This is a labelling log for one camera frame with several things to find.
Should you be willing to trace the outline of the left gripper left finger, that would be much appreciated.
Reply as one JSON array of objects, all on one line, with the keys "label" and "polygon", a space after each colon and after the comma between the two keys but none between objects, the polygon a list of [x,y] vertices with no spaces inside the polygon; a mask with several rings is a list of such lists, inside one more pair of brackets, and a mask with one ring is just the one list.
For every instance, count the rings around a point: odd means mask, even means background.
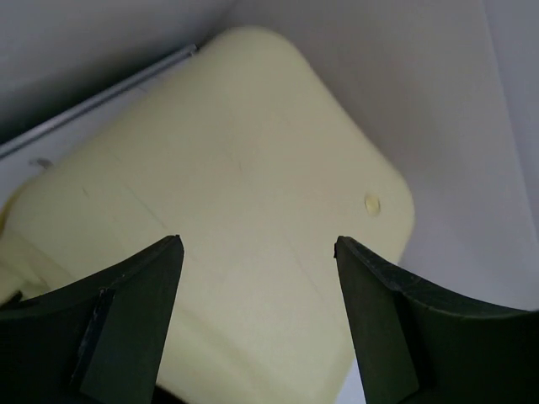
[{"label": "left gripper left finger", "polygon": [[121,263],[1,305],[3,403],[149,403],[184,260],[168,236]]}]

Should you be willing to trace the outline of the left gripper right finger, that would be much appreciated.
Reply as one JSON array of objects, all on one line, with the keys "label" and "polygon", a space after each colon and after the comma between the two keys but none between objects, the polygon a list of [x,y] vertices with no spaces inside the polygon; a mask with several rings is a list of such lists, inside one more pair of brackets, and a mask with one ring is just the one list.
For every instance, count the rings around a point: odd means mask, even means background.
[{"label": "left gripper right finger", "polygon": [[334,257],[367,402],[537,402],[536,312],[460,295],[351,237]]}]

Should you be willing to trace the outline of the yellow hard-shell suitcase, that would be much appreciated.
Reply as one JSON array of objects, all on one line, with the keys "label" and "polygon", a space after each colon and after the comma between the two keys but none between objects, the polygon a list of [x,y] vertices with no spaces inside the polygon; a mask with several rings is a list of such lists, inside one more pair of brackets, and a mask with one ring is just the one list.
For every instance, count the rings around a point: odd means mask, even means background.
[{"label": "yellow hard-shell suitcase", "polygon": [[230,29],[5,206],[1,296],[184,244],[158,384],[191,403],[333,403],[355,352],[334,244],[391,263],[401,174],[300,51]]}]

